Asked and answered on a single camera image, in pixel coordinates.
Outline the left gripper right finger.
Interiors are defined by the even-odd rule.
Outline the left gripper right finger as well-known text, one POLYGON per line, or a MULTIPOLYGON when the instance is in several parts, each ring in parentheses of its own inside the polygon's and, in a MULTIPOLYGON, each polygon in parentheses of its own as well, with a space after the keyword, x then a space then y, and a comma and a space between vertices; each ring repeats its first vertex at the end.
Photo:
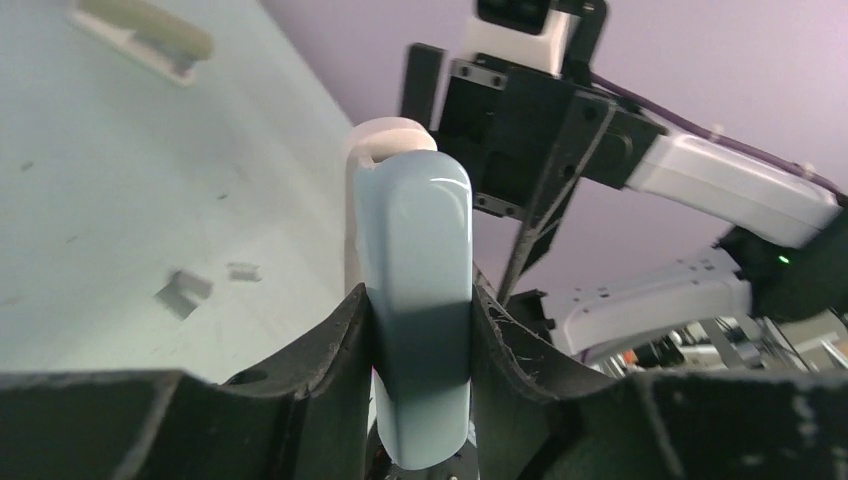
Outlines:
POLYGON ((472 301, 484 479, 843 479, 847 376, 657 371, 615 379, 472 301))

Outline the light blue stapler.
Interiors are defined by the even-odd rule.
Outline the light blue stapler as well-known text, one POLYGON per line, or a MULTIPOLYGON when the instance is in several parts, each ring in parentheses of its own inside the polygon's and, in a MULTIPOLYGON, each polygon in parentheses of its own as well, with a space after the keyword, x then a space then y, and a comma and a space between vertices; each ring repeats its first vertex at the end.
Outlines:
POLYGON ((345 285, 363 285, 375 315, 377 432, 398 467, 425 470, 468 436, 471 182, 404 117, 356 125, 344 156, 345 285))

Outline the beige stapler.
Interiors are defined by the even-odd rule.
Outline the beige stapler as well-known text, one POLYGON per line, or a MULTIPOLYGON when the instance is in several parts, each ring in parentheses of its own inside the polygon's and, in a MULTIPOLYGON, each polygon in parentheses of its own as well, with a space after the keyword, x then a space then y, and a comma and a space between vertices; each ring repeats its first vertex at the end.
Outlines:
POLYGON ((212 58, 211 33, 148 1, 72 1, 69 19, 148 70, 180 86, 212 58))

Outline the grey staple strip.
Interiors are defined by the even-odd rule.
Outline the grey staple strip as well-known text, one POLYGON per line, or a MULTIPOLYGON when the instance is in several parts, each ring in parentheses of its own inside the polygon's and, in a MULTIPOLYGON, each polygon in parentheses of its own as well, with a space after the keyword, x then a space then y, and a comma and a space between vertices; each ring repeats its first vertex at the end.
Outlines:
POLYGON ((236 282, 257 283, 262 280, 260 267, 245 262, 230 262, 226 265, 228 278, 236 282))
POLYGON ((173 271, 154 298, 176 319, 186 320, 201 301, 210 298, 213 283, 190 270, 173 271))

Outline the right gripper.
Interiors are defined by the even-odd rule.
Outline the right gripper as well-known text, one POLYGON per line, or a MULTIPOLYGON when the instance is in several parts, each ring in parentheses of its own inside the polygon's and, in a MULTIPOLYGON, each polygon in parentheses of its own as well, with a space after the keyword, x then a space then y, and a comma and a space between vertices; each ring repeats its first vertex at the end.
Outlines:
MULTIPOLYGON (((425 129, 444 55, 423 43, 407 49, 399 113, 425 129)), ((514 219, 525 214, 499 302, 508 300, 534 244, 582 171, 586 179, 622 189, 665 133, 636 107, 603 91, 486 56, 452 60, 439 146, 471 177, 477 209, 514 219)))

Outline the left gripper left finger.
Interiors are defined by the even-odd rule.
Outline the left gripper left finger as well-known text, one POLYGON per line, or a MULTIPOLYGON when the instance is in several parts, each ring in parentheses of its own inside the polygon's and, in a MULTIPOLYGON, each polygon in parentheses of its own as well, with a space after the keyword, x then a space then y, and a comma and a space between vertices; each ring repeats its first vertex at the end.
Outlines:
POLYGON ((360 479, 372 310, 321 323, 222 385, 180 371, 5 374, 5 479, 360 479))

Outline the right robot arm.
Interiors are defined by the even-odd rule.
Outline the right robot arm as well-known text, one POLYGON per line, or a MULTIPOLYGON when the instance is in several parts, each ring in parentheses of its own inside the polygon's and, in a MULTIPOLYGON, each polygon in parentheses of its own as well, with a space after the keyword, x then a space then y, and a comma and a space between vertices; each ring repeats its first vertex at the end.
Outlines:
POLYGON ((478 53, 445 62, 409 47, 400 111, 429 121, 468 171, 479 210, 520 222, 497 298, 549 250, 578 184, 655 195, 730 224, 675 263, 578 288, 544 333, 592 363, 682 324, 720 317, 776 323, 847 312, 847 198, 823 178, 697 126, 582 70, 553 77, 478 53))

